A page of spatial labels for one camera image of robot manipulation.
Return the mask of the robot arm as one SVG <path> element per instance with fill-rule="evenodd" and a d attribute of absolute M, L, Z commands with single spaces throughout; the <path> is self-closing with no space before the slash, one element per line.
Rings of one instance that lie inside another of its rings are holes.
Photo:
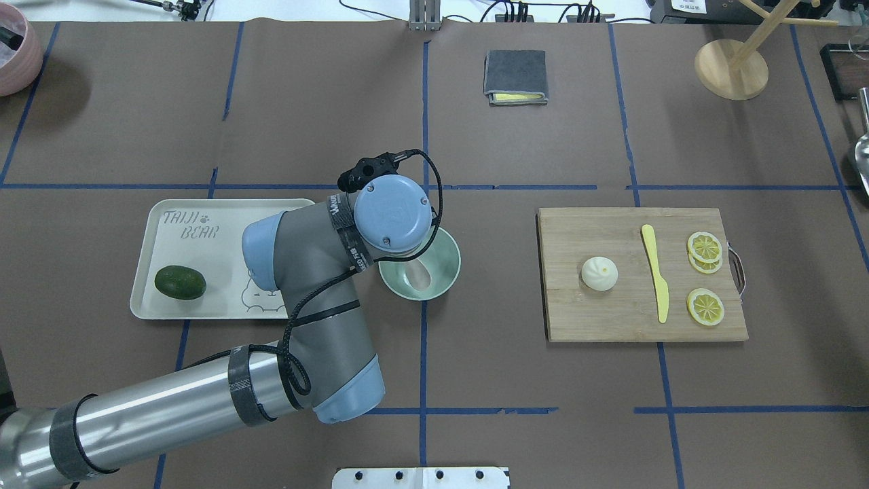
<path fill-rule="evenodd" d="M 153 204 L 207 189 L 2 191 L 2 348 L 23 406 L 62 405 L 170 374 L 208 354 L 277 340 L 278 320 L 142 320 L 128 309 Z M 356 282 L 380 353 L 378 414 L 325 425 L 309 412 L 243 428 L 163 458 L 148 457 L 84 488 L 328 488 L 338 468 L 418 467 L 421 308 L 372 272 Z"/>

